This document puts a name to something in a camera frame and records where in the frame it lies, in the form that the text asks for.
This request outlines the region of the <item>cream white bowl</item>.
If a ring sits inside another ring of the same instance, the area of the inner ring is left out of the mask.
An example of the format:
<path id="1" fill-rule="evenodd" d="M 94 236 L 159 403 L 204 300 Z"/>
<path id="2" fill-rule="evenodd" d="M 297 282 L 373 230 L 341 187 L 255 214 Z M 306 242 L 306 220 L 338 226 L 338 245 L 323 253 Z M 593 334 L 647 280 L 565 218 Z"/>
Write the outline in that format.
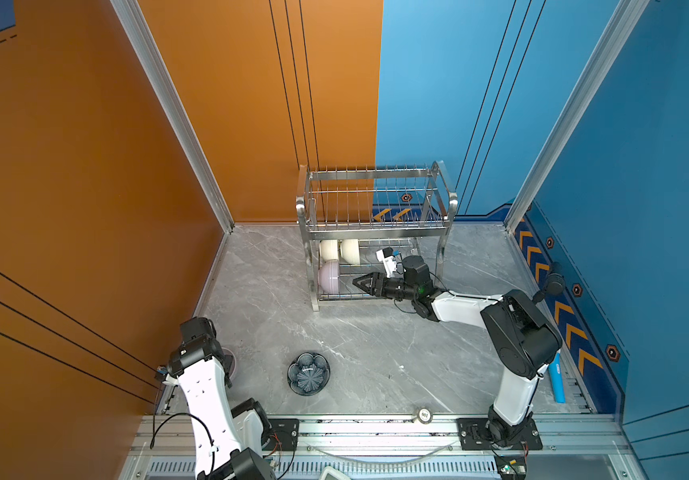
<path id="1" fill-rule="evenodd" d="M 360 266 L 360 248 L 357 239 L 340 241 L 340 257 L 348 265 Z"/>
<path id="2" fill-rule="evenodd" d="M 320 258 L 323 262 L 340 260 L 340 242 L 338 240 L 320 240 L 318 248 L 320 248 Z"/>

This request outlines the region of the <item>lilac bowl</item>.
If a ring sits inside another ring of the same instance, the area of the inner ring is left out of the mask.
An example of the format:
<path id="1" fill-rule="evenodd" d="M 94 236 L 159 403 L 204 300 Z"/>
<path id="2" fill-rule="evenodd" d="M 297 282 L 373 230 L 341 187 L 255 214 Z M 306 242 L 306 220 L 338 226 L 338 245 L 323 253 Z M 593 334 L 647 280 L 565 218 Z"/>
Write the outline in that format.
<path id="1" fill-rule="evenodd" d="M 330 260 L 324 262 L 318 270 L 318 285 L 326 295 L 340 294 L 340 262 Z"/>
<path id="2" fill-rule="evenodd" d="M 224 362 L 222 362 L 224 364 L 224 371 L 226 376 L 228 376 L 228 380 L 232 381 L 236 377 L 236 356 L 228 348 L 222 349 L 222 353 L 224 354 Z"/>

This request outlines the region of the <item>cream white bowl top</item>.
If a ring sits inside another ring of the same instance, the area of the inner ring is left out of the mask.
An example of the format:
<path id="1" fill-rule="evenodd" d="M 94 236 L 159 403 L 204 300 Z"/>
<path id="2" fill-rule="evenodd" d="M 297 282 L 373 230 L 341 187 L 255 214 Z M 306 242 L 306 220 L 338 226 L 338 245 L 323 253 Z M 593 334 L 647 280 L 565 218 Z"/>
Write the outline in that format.
<path id="1" fill-rule="evenodd" d="M 340 242 L 338 240 L 320 240 L 318 248 L 320 248 L 320 258 L 323 262 L 340 260 Z"/>

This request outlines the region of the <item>stainless steel dish rack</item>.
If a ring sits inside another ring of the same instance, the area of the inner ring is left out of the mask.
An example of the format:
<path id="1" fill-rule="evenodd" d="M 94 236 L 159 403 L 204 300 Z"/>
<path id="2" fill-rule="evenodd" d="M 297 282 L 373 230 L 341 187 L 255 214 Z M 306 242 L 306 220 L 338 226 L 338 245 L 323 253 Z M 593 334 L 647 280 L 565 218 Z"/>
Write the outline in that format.
<path id="1" fill-rule="evenodd" d="M 434 274 L 442 276 L 445 248 L 459 201 L 442 161 L 427 165 L 336 167 L 298 171 L 296 218 L 312 310 L 326 301 L 360 300 L 365 295 L 351 280 L 371 268 L 382 270 L 376 251 L 392 247 L 402 255 L 418 254 L 421 238 L 435 237 Z M 318 285 L 320 240 L 357 239 L 360 266 L 340 257 L 340 294 L 326 295 Z"/>

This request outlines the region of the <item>dark blue patterned bowl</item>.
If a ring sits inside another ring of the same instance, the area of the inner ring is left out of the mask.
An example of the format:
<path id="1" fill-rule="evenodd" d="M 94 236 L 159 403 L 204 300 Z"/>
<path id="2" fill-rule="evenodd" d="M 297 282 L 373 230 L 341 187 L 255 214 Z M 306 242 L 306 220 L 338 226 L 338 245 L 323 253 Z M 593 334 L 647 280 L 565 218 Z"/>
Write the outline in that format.
<path id="1" fill-rule="evenodd" d="M 330 364 L 322 355 L 304 352 L 288 366 L 288 386 L 300 396 L 314 396 L 330 382 Z"/>

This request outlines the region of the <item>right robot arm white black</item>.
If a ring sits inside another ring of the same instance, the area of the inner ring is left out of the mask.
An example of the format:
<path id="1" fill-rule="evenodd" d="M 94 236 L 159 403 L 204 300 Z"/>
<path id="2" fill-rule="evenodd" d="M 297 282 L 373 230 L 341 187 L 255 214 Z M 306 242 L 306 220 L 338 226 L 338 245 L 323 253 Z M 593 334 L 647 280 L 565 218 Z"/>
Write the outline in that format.
<path id="1" fill-rule="evenodd" d="M 548 268 L 544 286 L 529 296 L 510 292 L 479 296 L 456 293 L 438 284 L 423 258 L 402 261 L 402 274 L 371 272 L 352 280 L 375 297 L 408 301 L 419 317 L 437 323 L 459 323 L 484 329 L 503 365 L 498 394 L 490 406 L 483 438 L 500 449 L 520 448 L 532 432 L 533 398 L 544 373 L 562 348 L 562 337 L 538 304 L 565 289 L 559 267 Z"/>

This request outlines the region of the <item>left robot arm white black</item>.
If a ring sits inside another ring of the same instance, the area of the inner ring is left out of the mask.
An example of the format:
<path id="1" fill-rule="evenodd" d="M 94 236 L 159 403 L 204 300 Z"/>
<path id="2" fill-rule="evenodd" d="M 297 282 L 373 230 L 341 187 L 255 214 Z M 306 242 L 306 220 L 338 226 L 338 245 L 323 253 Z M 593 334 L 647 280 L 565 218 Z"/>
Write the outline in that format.
<path id="1" fill-rule="evenodd" d="M 232 409 L 228 403 L 232 360 L 224 353 L 214 324 L 194 317 L 180 324 L 182 342 L 156 378 L 178 386 L 188 410 L 196 446 L 198 479 L 274 479 L 262 456 L 272 426 L 260 402 L 250 398 Z"/>

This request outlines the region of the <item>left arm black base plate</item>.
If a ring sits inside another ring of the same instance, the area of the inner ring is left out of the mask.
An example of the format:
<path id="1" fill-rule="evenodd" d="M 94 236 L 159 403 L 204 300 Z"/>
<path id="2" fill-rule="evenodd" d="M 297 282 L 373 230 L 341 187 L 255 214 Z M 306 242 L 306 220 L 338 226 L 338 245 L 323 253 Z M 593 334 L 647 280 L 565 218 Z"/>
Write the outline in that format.
<path id="1" fill-rule="evenodd" d="M 270 418 L 262 433 L 262 451 L 294 452 L 298 449 L 300 438 L 300 420 L 298 418 Z"/>

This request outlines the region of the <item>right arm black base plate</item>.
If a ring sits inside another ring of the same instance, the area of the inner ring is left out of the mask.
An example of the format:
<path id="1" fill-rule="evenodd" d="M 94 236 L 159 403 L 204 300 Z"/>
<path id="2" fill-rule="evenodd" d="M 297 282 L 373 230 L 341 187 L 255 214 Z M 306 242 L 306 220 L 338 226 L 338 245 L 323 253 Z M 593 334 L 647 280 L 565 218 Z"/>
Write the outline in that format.
<path id="1" fill-rule="evenodd" d="M 543 449 L 540 433 L 532 417 L 516 426 L 482 417 L 457 418 L 455 423 L 464 451 Z"/>

